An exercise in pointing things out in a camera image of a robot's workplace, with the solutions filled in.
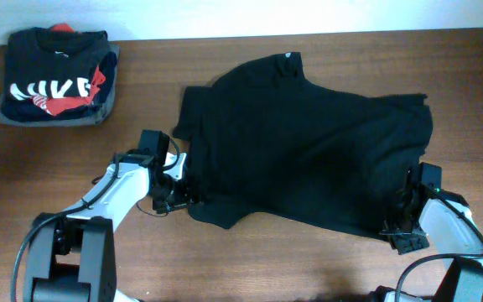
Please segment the black t-shirt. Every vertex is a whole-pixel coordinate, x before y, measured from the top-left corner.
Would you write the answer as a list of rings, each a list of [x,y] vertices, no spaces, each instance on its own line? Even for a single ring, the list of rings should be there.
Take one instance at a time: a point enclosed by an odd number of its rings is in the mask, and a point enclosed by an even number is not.
[[[202,199],[191,218],[229,229],[261,212],[374,239],[432,132],[425,95],[315,85],[298,52],[187,87],[174,128]]]

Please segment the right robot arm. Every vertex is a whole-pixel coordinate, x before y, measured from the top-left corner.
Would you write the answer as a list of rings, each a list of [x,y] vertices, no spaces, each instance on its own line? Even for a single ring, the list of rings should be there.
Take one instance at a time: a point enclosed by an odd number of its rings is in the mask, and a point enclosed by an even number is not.
[[[410,168],[400,203],[383,224],[381,234],[400,255],[434,246],[437,253],[407,266],[394,289],[380,286],[367,301],[483,301],[483,234],[462,195],[442,189],[442,168],[421,163]],[[446,273],[430,296],[403,290],[417,267],[443,261]]]

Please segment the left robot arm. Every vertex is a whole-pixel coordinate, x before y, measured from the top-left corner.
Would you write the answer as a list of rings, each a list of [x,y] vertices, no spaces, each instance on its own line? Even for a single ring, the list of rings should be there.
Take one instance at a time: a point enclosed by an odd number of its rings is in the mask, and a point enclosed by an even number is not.
[[[104,175],[74,205],[41,213],[13,266],[12,301],[131,300],[117,287],[114,234],[129,211],[149,197],[151,216],[199,203],[184,177],[187,154],[166,133],[144,130],[138,146],[112,156]]]

